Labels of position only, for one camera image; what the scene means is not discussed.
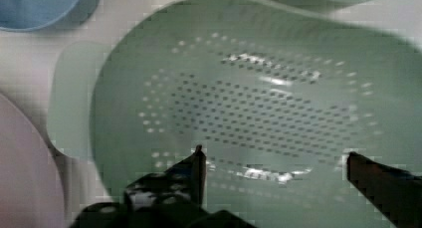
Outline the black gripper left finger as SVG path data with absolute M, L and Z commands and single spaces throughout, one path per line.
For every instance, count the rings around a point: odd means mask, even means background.
M 162 199 L 181 197 L 201 205 L 206 180 L 206 155 L 197 144 L 193 153 L 163 172 L 141 176 L 123 193 L 124 203 L 131 210 L 151 207 Z

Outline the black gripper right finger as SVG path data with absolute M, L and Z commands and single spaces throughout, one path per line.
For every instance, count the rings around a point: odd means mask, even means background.
M 421 228 L 420 176 L 351 152 L 346 177 L 397 228 Z

